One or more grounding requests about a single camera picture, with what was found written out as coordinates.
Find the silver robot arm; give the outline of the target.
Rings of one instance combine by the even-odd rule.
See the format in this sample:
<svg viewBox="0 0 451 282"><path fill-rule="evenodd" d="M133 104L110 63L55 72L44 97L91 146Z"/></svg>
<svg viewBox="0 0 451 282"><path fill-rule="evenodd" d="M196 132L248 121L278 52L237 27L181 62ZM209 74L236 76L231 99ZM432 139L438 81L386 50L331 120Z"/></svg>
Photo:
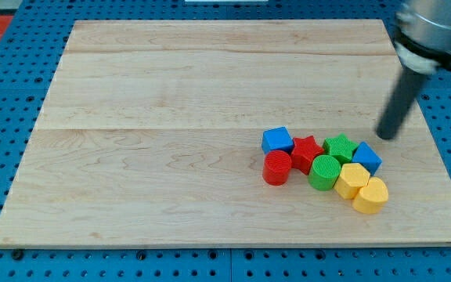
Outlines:
<svg viewBox="0 0 451 282"><path fill-rule="evenodd" d="M408 0L395 13L395 49L420 74L451 71L451 0Z"/></svg>

